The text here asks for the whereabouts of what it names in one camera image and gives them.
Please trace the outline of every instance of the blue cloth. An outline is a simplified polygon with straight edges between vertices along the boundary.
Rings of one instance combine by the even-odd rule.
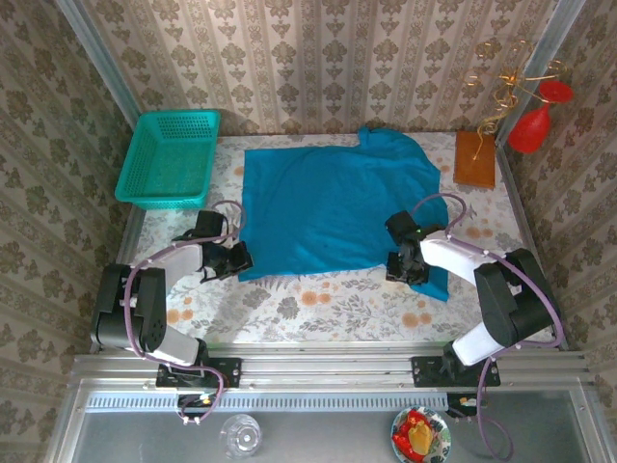
[[[440,171],[413,139],[389,129],[359,131],[356,147],[247,150],[240,233],[255,266],[241,281],[385,264],[396,251],[388,218],[439,192]],[[447,224],[445,202],[425,203],[421,226]],[[432,268],[420,293],[447,300],[447,272]]]

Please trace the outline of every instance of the gray floor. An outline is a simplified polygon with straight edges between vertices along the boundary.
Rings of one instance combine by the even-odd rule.
[[[566,393],[494,393],[487,415],[499,420],[515,442],[513,462],[589,462]],[[230,414],[217,413],[201,426],[184,426],[173,413],[88,414],[77,446],[79,463],[229,462],[218,436]],[[263,445],[247,463],[396,463],[389,430],[392,412],[254,413]],[[477,425],[446,417],[452,431],[448,463],[493,461]],[[497,448],[501,436],[487,425]]]

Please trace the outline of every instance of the clear glass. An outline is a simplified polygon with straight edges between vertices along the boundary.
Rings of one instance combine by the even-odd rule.
[[[255,454],[259,449],[261,430],[250,415],[234,415],[223,424],[219,438],[226,457],[238,460]]]

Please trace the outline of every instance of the gold wire decoration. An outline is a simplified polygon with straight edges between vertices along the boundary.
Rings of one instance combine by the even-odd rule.
[[[476,56],[478,58],[483,58],[492,46],[495,46],[495,44],[490,41],[480,43],[476,47]],[[524,51],[525,48],[527,49],[527,55],[524,58],[523,62],[517,67],[505,67],[499,74],[492,74],[481,69],[479,72],[474,71],[472,74],[468,75],[468,81],[466,82],[466,85],[470,87],[481,85],[481,75],[489,75],[491,77],[501,80],[502,82],[502,84],[493,92],[493,99],[495,100],[497,105],[496,114],[494,116],[486,118],[478,126],[477,133],[478,137],[480,138],[480,145],[478,146],[478,149],[473,156],[473,161],[477,160],[478,155],[482,150],[482,145],[484,144],[484,135],[495,134],[497,132],[499,121],[508,116],[519,103],[517,96],[514,95],[516,89],[519,89],[520,91],[525,92],[526,94],[529,94],[544,103],[550,103],[550,101],[548,101],[547,99],[542,98],[541,96],[536,95],[526,89],[524,87],[524,83],[538,80],[554,79],[563,75],[567,71],[566,66],[561,61],[552,60],[549,62],[548,65],[550,74],[538,77],[525,77],[524,69],[529,62],[529,59],[533,55],[535,45],[531,41],[517,40],[515,43],[513,43],[511,47],[512,51],[516,52]]]

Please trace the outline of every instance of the plate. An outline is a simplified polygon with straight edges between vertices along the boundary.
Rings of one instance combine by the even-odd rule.
[[[412,410],[415,410],[418,413],[424,415],[424,417],[426,417],[426,419],[430,423],[431,429],[433,430],[433,443],[431,444],[431,449],[428,454],[424,456],[423,462],[443,463],[447,459],[447,456],[450,454],[450,448],[452,447],[452,436],[450,434],[450,430],[447,427],[447,424],[445,423],[445,420],[440,417],[436,412],[427,407],[414,406],[406,408],[396,416],[394,422],[392,423],[392,430],[390,433],[390,442],[392,443],[394,454],[396,454],[396,456],[402,463],[414,463],[403,453],[401,453],[401,451],[391,440],[391,437],[396,432],[398,432],[399,427],[405,422],[405,420],[407,419],[407,415]]]

